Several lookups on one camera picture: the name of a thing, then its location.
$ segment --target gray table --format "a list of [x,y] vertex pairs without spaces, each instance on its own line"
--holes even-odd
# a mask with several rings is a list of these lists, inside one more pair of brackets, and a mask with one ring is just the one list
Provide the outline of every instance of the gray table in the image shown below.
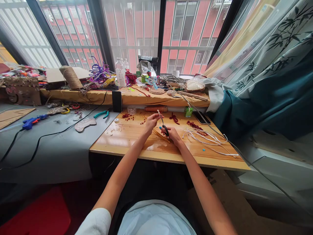
[[[90,110],[84,111],[83,117],[95,107],[97,106],[91,106]],[[0,112],[25,108],[32,107],[0,103]],[[87,118],[93,118],[95,114],[107,109],[108,106],[102,105]],[[46,107],[38,107],[33,112],[8,126],[9,128],[15,126],[14,128],[7,131],[0,130],[0,158],[4,156],[16,132],[22,128],[22,121],[46,114],[47,111],[48,108]],[[106,119],[103,119],[103,116],[99,116],[96,119],[97,125],[85,128],[82,133],[78,133],[73,126],[61,134],[41,138],[34,160],[17,169],[0,170],[0,182],[49,184],[91,178],[92,175],[88,161],[89,148],[117,115],[118,113],[110,112]],[[60,120],[61,125],[54,122],[55,120]],[[77,120],[77,117],[73,111],[72,114],[56,114],[39,121],[31,130],[22,131],[19,133],[9,155],[0,164],[0,168],[17,166],[27,162],[31,159],[40,136],[60,132],[74,124],[74,120]]]

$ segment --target hot glue gun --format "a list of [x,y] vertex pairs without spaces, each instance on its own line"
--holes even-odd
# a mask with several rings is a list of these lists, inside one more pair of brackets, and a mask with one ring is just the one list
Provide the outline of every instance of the hot glue gun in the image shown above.
[[43,115],[39,115],[36,117],[32,117],[30,119],[24,120],[23,123],[24,125],[22,126],[23,130],[30,130],[33,127],[33,124],[37,123],[38,121],[42,120],[42,119],[46,119],[47,117],[49,117],[48,114],[43,114]]

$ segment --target red chair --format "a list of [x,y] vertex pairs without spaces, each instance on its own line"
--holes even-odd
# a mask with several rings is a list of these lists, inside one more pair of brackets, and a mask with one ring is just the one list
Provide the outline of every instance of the red chair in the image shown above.
[[54,187],[0,227],[1,235],[64,235],[71,223],[61,189]]

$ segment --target plastic bottle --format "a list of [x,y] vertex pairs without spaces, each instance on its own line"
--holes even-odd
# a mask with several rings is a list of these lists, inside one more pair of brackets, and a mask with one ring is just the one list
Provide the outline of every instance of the plastic bottle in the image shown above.
[[125,66],[125,71],[129,72],[129,63],[128,63],[127,59],[125,59],[125,61],[124,61],[124,66]]
[[118,82],[118,87],[126,87],[126,77],[125,77],[125,66],[123,64],[122,58],[117,57],[117,62],[115,64],[116,78]]

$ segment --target smartphone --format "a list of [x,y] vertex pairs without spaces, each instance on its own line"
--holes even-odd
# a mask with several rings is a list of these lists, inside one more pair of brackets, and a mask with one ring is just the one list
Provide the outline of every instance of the smartphone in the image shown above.
[[211,122],[206,118],[206,116],[202,113],[202,112],[192,112],[194,114],[194,116],[198,119],[198,121],[201,123],[201,124],[206,124],[203,120],[203,118],[200,116],[199,113],[201,113],[201,115],[204,117],[204,119],[206,120],[207,123],[211,124]]
[[122,93],[120,91],[112,91],[113,112],[122,112]]

